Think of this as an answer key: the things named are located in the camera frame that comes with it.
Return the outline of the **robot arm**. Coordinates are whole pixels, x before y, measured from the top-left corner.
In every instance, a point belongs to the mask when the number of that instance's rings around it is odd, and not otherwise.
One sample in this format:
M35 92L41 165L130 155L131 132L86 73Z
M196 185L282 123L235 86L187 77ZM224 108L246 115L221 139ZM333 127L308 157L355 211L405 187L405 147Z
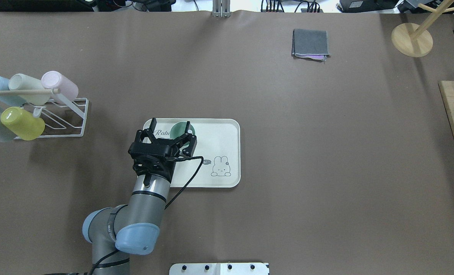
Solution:
M187 121L175 139L155 136L157 120L138 130L128 150L137 175L129 202L89 214L82 234L92 245L90 275L128 275L130 255L150 254L160 234L176 163L194 160L197 137Z

